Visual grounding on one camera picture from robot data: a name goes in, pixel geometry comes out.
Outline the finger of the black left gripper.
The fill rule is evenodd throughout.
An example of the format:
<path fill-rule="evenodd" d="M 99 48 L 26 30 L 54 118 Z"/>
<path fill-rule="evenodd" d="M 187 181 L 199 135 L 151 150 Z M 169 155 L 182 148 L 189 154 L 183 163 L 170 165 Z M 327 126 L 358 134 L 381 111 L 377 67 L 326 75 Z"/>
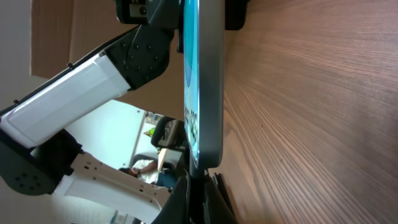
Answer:
<path fill-rule="evenodd" d="M 225 30 L 240 30 L 246 21 L 249 0 L 225 1 Z"/>

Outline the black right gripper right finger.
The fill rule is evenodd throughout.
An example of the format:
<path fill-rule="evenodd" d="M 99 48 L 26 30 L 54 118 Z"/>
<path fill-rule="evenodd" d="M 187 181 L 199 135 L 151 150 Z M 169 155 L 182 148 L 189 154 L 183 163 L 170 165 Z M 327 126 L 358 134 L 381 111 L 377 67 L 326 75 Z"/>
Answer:
<path fill-rule="evenodd" d="M 215 184 L 204 185 L 203 214 L 205 224 L 238 224 Z"/>

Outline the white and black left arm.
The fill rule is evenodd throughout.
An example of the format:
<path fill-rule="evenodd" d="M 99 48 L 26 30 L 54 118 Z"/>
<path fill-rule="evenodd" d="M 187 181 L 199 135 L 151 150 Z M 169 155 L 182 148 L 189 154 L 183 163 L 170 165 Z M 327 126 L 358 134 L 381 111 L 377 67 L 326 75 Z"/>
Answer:
<path fill-rule="evenodd" d="M 117 1 L 130 30 L 1 111 L 2 179 L 20 194 L 84 198 L 144 223 L 236 223 L 222 181 L 208 169 L 223 155 L 224 32 L 244 26 L 246 9 L 246 1 Z M 95 159 L 66 127 L 161 76 L 173 38 L 184 56 L 190 158 L 188 173 L 168 188 Z"/>

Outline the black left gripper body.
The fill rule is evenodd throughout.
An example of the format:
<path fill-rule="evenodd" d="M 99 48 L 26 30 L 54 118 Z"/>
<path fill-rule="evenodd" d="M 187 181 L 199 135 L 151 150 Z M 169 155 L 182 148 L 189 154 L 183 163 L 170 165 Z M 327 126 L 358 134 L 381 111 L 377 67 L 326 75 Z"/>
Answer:
<path fill-rule="evenodd" d="M 116 15 L 123 24 L 177 29 L 183 9 L 181 0 L 115 0 Z"/>

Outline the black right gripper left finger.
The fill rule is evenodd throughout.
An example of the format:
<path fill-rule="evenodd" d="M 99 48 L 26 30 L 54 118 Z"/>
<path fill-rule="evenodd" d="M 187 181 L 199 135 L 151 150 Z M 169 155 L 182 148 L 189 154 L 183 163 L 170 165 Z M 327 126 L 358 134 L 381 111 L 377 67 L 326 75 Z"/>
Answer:
<path fill-rule="evenodd" d="M 169 199 L 152 224 L 188 224 L 188 177 L 182 176 L 171 191 Z"/>

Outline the smartphone with blue screen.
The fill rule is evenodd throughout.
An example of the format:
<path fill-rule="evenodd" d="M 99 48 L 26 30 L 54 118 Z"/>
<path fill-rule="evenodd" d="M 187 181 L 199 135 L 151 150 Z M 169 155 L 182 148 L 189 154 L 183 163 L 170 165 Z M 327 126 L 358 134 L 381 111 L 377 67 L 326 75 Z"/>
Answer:
<path fill-rule="evenodd" d="M 183 9 L 185 132 L 197 169 L 222 160 L 224 7 L 222 0 L 186 0 Z"/>

